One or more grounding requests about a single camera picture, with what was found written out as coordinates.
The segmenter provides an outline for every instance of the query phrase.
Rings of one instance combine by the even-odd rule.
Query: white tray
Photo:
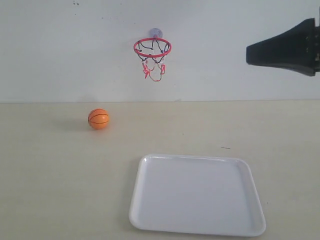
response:
[[[266,221],[249,166],[236,158],[147,155],[129,219],[142,230],[254,237]]]

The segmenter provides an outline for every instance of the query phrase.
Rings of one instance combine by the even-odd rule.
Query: red rim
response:
[[[136,46],[139,44],[139,43],[142,43],[142,42],[146,42],[146,41],[152,41],[152,40],[157,40],[157,41],[160,41],[160,42],[164,42],[166,44],[169,45],[169,49],[168,51],[165,51],[164,53],[161,53],[161,54],[158,54],[158,55],[152,55],[152,54],[145,54],[145,53],[142,53],[140,52],[138,49],[136,49]],[[133,45],[133,50],[135,51],[136,54],[142,56],[142,57],[145,57],[145,58],[160,58],[160,57],[163,57],[163,56],[166,56],[168,55],[170,52],[171,52],[171,43],[163,38],[159,38],[159,37],[148,37],[148,38],[143,38],[143,39],[140,39],[139,41],[137,41],[134,45]]]

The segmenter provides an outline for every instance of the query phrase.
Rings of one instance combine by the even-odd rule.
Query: black plastic part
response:
[[[278,36],[246,48],[250,65],[274,67],[315,76],[320,72],[320,26],[306,19]]]

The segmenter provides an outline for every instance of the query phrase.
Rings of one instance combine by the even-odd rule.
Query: basketball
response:
[[[88,123],[94,129],[103,129],[109,122],[109,114],[102,108],[96,108],[89,113]]]

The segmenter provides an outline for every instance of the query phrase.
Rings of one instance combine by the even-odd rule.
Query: beige table surface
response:
[[[87,124],[97,107],[111,117],[102,131]],[[131,226],[138,162],[150,153],[245,160],[267,224],[257,239],[320,239],[320,101],[0,104],[0,113],[1,240],[234,239]]]

